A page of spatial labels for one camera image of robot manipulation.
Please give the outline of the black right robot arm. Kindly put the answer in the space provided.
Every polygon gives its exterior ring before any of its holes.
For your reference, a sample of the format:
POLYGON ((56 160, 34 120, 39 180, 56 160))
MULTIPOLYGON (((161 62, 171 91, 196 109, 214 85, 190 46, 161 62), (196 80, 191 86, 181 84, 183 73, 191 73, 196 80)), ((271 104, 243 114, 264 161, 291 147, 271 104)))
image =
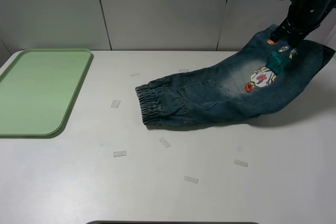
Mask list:
POLYGON ((295 47, 335 8, 335 0, 290 0, 287 17, 273 31, 268 42, 276 44, 285 38, 290 47, 295 47))

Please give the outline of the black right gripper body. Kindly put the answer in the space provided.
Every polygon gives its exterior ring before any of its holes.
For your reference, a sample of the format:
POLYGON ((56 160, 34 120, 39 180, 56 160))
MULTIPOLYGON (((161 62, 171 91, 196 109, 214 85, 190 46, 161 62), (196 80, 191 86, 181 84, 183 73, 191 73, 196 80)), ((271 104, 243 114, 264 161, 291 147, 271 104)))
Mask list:
POLYGON ((297 27, 288 19, 285 19, 270 35, 270 40, 276 44, 285 39, 288 45, 297 45, 304 40, 312 31, 320 27, 320 24, 297 27))

